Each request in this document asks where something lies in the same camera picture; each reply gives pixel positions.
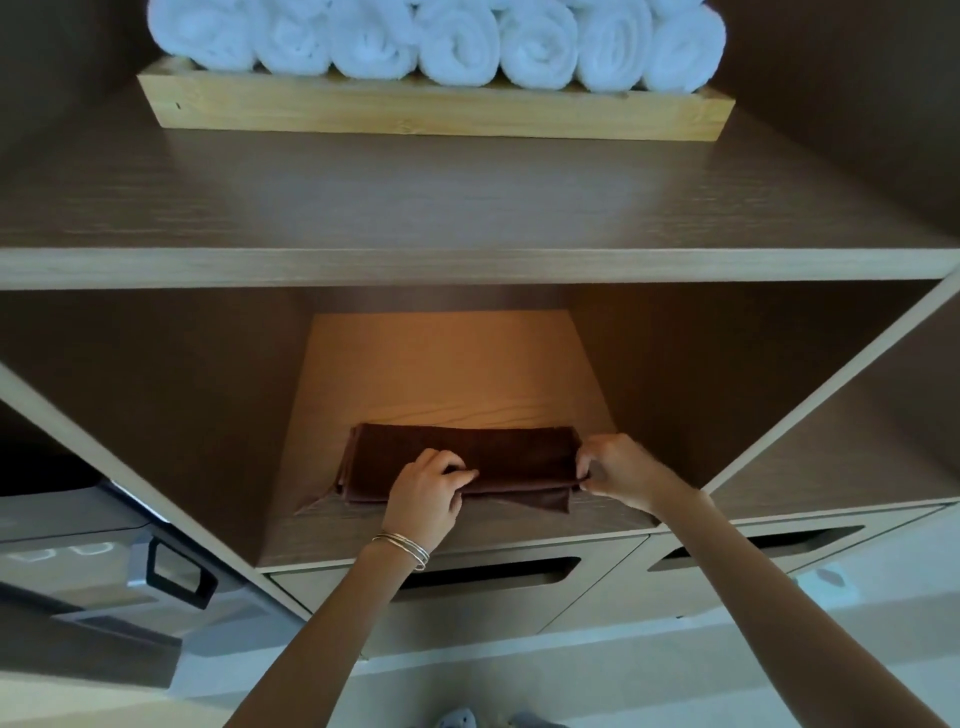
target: brown folded towel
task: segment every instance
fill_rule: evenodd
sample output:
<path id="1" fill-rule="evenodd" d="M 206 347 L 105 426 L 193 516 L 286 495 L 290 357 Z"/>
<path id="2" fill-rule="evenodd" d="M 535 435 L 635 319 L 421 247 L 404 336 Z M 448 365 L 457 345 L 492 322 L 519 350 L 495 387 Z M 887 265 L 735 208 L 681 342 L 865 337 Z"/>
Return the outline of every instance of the brown folded towel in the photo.
<path id="1" fill-rule="evenodd" d="M 383 503 L 397 475 L 426 448 L 448 449 L 480 474 L 465 497 L 496 497 L 546 511 L 570 512 L 578 485 L 573 427 L 458 429 L 358 425 L 350 431 L 337 491 L 350 503 Z"/>

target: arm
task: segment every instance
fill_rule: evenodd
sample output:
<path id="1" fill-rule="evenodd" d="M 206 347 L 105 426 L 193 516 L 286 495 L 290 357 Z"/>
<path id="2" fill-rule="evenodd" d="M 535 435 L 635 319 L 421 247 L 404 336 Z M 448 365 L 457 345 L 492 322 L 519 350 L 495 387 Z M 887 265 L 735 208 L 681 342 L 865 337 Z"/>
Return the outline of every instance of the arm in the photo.
<path id="1" fill-rule="evenodd" d="M 578 455 L 581 477 L 592 463 L 602 472 L 584 484 L 586 490 L 647 511 L 670 527 L 803 726 L 946 726 L 747 541 L 708 496 L 629 437 L 588 439 Z"/>
<path id="2" fill-rule="evenodd" d="M 476 471 L 444 475 L 451 465 L 462 469 L 464 462 L 434 449 L 407 465 L 390 492 L 383 530 L 433 551 L 460 513 L 457 491 L 477 476 Z M 260 728 L 276 723 L 278 716 L 289 728 L 326 726 L 377 618 L 416 565 L 393 544 L 364 546 L 344 580 L 253 687 L 227 727 Z"/>

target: left hand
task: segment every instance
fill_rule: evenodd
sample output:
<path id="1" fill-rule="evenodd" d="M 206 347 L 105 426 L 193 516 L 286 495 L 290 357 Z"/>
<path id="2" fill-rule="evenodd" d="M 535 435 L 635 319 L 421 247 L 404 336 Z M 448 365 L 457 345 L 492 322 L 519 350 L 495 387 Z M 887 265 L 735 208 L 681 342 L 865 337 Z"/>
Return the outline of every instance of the left hand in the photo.
<path id="1" fill-rule="evenodd" d="M 450 466 L 460 470 L 444 475 Z M 396 533 L 432 552 L 457 521 L 463 505 L 458 491 L 479 471 L 464 470 L 459 455 L 443 450 L 424 450 L 396 477 L 383 517 L 383 530 Z"/>

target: forearm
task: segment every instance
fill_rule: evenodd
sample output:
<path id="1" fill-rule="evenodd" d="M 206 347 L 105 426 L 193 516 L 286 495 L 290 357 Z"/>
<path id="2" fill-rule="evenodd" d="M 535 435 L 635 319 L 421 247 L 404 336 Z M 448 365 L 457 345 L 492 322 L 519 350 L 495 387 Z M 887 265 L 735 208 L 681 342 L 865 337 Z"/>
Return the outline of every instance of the forearm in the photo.
<path id="1" fill-rule="evenodd" d="M 657 510 L 703 570 L 802 725 L 945 725 L 706 496 L 688 487 L 673 489 Z"/>
<path id="2" fill-rule="evenodd" d="M 380 613 L 416 562 L 373 542 L 277 658 L 228 722 L 229 728 L 326 726 Z"/>

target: wooden tray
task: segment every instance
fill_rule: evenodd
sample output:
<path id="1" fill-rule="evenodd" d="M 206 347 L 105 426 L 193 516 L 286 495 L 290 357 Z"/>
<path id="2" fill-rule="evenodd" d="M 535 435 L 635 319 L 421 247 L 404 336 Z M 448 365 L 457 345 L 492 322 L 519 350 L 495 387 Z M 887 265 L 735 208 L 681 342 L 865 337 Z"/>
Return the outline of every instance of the wooden tray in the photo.
<path id="1" fill-rule="evenodd" d="M 420 77 L 214 73 L 172 57 L 139 79 L 168 129 L 715 141 L 733 109 L 708 87 L 688 95 L 529 91 L 505 81 L 450 88 Z"/>

